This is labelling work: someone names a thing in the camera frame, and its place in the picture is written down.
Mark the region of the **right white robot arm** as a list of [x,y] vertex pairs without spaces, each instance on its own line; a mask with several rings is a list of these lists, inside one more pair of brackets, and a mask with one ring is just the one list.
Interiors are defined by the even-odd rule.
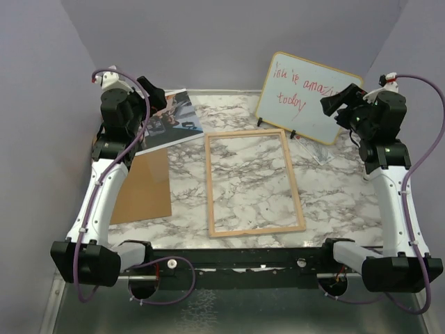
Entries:
[[381,253],[349,239],[328,240],[332,248],[319,255],[321,267],[335,272],[346,265],[362,276],[370,292],[417,293],[442,274],[423,240],[412,196],[413,171],[407,147],[397,138],[407,112],[406,99],[395,88],[367,93],[355,84],[321,99],[323,112],[359,136],[365,176],[375,190],[383,227]]

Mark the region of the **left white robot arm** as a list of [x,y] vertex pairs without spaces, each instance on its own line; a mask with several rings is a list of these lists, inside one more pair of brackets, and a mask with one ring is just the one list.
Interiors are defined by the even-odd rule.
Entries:
[[123,241],[110,249],[108,228],[147,119],[167,102],[164,90],[144,76],[138,77],[134,86],[121,80],[117,72],[105,72],[95,81],[104,91],[102,123],[92,147],[90,183],[65,241],[55,241],[50,254],[66,282],[112,287],[127,269],[143,275],[153,268],[148,242]]

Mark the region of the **printed photo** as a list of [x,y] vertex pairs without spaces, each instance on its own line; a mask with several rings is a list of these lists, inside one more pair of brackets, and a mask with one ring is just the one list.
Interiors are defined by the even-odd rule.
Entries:
[[204,136],[186,89],[165,94],[167,107],[150,117],[136,156]]

